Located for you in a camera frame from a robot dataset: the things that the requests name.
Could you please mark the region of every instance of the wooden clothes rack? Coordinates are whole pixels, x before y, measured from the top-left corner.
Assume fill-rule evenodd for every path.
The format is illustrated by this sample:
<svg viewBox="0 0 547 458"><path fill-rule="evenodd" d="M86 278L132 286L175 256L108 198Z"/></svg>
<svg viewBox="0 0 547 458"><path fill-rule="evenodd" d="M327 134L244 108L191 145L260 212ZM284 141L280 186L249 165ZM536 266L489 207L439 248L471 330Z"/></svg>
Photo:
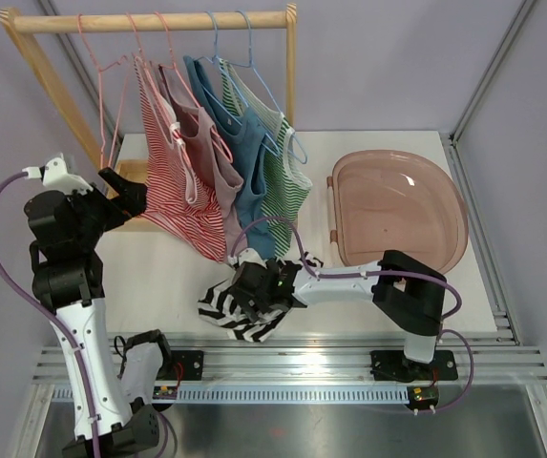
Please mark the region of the wooden clothes rack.
<svg viewBox="0 0 547 458"><path fill-rule="evenodd" d="M244 30L247 24L238 12L215 12L219 30ZM285 115L294 123L296 23L295 4L285 11L251 11L247 13L252 29L285 29ZM133 14L138 31L165 31L156 14ZM214 24L205 12L171 13L162 15L170 31L211 31ZM32 68L54 106L74 133L80 145L96 168L99 167L99 141L76 106L65 83L54 69L48 56L35 39L37 33L78 33L77 16L23 16L17 8L0 10L0 22L12 42ZM83 15L82 31L101 33L129 31L133 28L123 14Z"/></svg>

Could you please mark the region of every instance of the gray floor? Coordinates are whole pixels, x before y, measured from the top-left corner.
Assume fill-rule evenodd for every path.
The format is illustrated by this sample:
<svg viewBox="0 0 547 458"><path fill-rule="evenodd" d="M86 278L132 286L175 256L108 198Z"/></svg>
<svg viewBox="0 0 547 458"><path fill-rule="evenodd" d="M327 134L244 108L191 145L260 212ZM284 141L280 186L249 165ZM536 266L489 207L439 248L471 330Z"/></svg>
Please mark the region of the gray floor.
<svg viewBox="0 0 547 458"><path fill-rule="evenodd" d="M178 458L546 456L520 386L475 387L460 406L434 417L414 418L397 406L315 405L178 405L166 414L179 437ZM60 457L72 428L72 405L52 405L37 457ZM162 456L172 450L170 442Z"/></svg>

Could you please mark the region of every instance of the white table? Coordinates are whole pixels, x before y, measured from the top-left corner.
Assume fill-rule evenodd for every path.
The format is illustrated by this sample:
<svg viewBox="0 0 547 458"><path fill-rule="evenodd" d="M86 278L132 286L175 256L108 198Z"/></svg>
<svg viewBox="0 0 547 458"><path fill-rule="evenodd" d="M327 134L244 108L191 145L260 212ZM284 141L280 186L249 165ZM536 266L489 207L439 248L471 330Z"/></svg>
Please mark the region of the white table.
<svg viewBox="0 0 547 458"><path fill-rule="evenodd" d="M313 181L299 215L305 249L330 266L326 177L342 156L359 150L392 149L423 156L445 172L450 169L437 132L302 132L309 152L305 174ZM126 135L120 159L145 158L144 135ZM232 270L203 258L185 242L163 232L112 232L97 251L104 262L107 326L114 332L158 328L168 338L226 339L224 330L202 321L197 300L205 290L231 275ZM287 256L298 258L293 245ZM492 309L469 242L462 260L447 274L462 295L464 306L446 327L464 333L496 332ZM453 306L447 295L445 309ZM271 339L364 339L401 336L401 329L372 303L336 302L292 311Z"/></svg>

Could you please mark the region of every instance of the blue clothes hanger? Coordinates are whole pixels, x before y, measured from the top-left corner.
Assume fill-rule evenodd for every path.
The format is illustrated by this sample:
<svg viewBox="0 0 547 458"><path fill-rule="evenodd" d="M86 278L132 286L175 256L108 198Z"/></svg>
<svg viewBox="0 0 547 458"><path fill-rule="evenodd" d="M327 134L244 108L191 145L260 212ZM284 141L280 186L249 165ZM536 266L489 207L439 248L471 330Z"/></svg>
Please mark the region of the blue clothes hanger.
<svg viewBox="0 0 547 458"><path fill-rule="evenodd" d="M205 59L207 62L209 62L210 64L212 64L215 68L218 68L218 70L221 72L221 73L224 73L224 71L220 68L220 61L221 61L221 58L219 56L219 51L218 51L218 22L216 21L216 18L214 17L214 14L211 12L211 11L206 11L206 13L209 15L209 17L212 19L212 23L214 25L214 32L216 33L216 36L214 38L214 55L212 57L207 57L207 56L202 56L202 57L199 57L197 59L197 61L201 60L201 59ZM233 81L233 79L230 77L230 74L228 73L224 73L225 76L227 76L228 80L231 81L231 83L233 84L233 87L235 88L235 90L237 92L239 92L239 88L237 87L237 85L235 84L235 82ZM205 91L205 93L207 95L209 95L209 97L220 107L224 110L224 112L230 116L231 119L233 119L237 124L239 124L240 126L242 125L242 122L239 121L237 119L236 116L234 116L233 114L231 114L227 109L226 107L218 100L218 98L213 95L211 92L209 92L209 90L205 87L203 87L203 90ZM242 103L246 106L246 107L249 107L249 104L247 103L247 100L245 100L245 98L243 97L243 94L240 94L240 98L242 99ZM271 136L271 134L265 130L265 137L266 139L268 140L269 143L271 143L271 145L273 145L273 149L271 149L269 146L267 146L266 144L263 144L264 148L266 149L266 151L268 151L269 153L271 153L273 156L275 157L279 157L281 154L282 154L282 151L280 150L280 147L277 145L277 143L275 142L275 140L273 139L273 137Z"/></svg>
<svg viewBox="0 0 547 458"><path fill-rule="evenodd" d="M245 69L251 69L254 72L254 74L258 77L258 79L261 81L261 84L263 84L263 87L266 89L266 93L269 95L269 98L273 101L273 104L275 105L275 108L277 109L277 111L279 113L283 113L282 109L280 108L280 105L277 103L277 100L273 96L273 93L271 92L269 87L264 82L263 77L258 72L258 69L256 68L256 64L254 63L254 51L253 51L253 48L252 48L252 23L250 22L249 17L247 17L247 14L245 13L245 11L237 10L236 12L238 12L241 16L243 16L243 19L245 19L245 24L247 24L247 30L248 30L248 48L247 48L248 62L247 62L247 64L242 64L242 63L238 63L238 62L230 62L230 61L227 61L227 62L229 64L231 64L232 66L234 66L234 67L243 67ZM216 49L215 57L218 59L218 62L220 63L220 57L218 56L218 37L216 37L216 38L217 39L216 39L216 42L214 44L214 47ZM242 91L237 87L237 85L233 81L233 78L230 76L230 74L228 74L228 72L226 72L222 68L221 65L219 65L218 67L219 67L219 71L221 73L224 73L224 75L228 78L228 80L233 84L233 87L235 88L235 91L237 92L237 94L239 95L240 99L245 104L245 106L249 106L247 103L245 103L245 96L243 95ZM296 156L296 154L294 153L293 148L288 148L288 152L290 153L290 155L294 156L294 158L296 160L298 160L299 162L301 162L302 164L307 164L309 156L307 155L307 151L306 151L305 147L303 146L303 143L301 143L301 140L299 140L299 138L296 137L296 132L294 132L292 134L292 137L291 137L290 141L291 142L296 141L297 145L299 145L299 148L301 149L301 151L303 153L303 158L302 159L298 158Z"/></svg>

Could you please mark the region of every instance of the blue shirt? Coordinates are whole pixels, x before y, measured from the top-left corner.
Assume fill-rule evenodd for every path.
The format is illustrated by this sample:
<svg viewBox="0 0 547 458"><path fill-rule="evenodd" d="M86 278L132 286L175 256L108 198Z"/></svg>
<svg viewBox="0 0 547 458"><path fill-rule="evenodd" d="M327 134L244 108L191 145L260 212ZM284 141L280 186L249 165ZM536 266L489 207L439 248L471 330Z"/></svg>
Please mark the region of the blue shirt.
<svg viewBox="0 0 547 458"><path fill-rule="evenodd" d="M266 149L263 142L266 129L250 108L243 116L237 116L240 122L235 121L223 108L222 102L215 97L214 89L201 63L185 55L184 64L193 95L213 119L218 133L233 155L233 167L243 178L243 187L235 198L235 208L239 223L244 228L250 222L263 217L263 200L266 194ZM247 231L247 246L255 249L264 260L275 256L275 239L269 232L266 221L259 222Z"/></svg>

